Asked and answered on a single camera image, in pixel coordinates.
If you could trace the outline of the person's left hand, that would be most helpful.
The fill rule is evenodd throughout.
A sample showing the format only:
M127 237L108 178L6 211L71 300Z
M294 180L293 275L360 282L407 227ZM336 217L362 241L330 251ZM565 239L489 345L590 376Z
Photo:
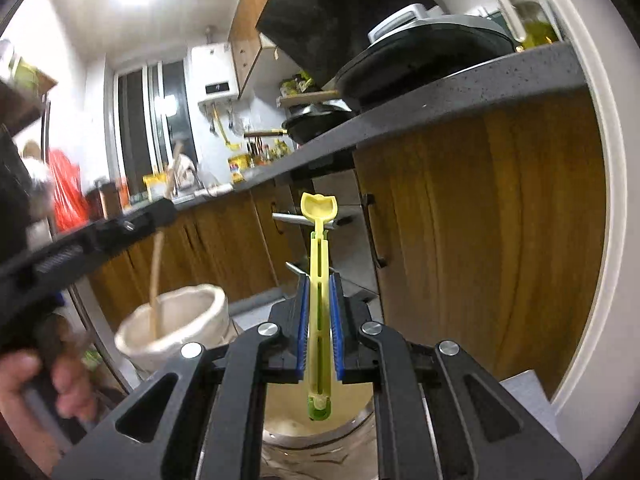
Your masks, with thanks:
M41 372L42 362L34 350L1 357L1 415L26 455L44 474L50 474L62 458L53 417L94 422L98 402L75 347L65 348L50 369L53 394L37 390Z

